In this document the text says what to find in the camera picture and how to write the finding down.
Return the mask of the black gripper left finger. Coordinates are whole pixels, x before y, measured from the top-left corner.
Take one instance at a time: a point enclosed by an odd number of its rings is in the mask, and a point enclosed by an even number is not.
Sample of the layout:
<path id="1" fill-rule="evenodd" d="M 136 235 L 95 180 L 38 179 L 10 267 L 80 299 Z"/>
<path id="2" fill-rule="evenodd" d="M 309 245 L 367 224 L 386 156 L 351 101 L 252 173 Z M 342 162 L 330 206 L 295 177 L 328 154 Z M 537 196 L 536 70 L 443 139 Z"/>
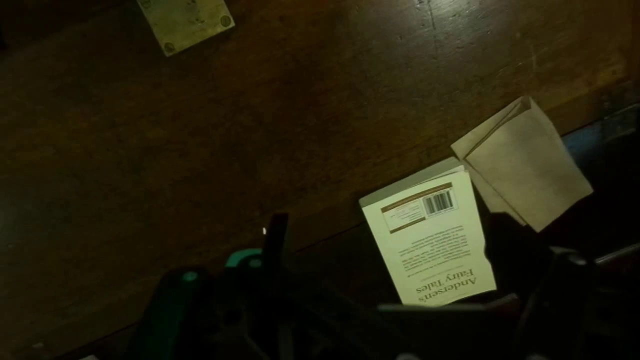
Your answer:
<path id="1" fill-rule="evenodd" d="M 282 259 L 285 255 L 287 220 L 289 217 L 285 213 L 277 213 L 266 226 L 261 247 L 261 260 L 266 268 L 276 268 L 282 264 Z"/>

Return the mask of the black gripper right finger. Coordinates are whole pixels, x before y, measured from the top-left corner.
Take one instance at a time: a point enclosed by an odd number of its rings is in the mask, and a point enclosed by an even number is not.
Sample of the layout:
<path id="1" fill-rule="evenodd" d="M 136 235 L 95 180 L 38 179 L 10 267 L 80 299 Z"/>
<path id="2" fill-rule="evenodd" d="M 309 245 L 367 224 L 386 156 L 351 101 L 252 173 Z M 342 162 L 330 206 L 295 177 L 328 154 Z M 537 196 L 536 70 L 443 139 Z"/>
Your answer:
<path id="1" fill-rule="evenodd" d="M 489 217 L 485 235 L 485 255 L 497 282 L 485 302 L 489 313 L 588 310 L 594 290 L 594 263 L 588 256 L 573 249 L 551 247 L 548 235 L 536 235 L 506 215 Z"/>

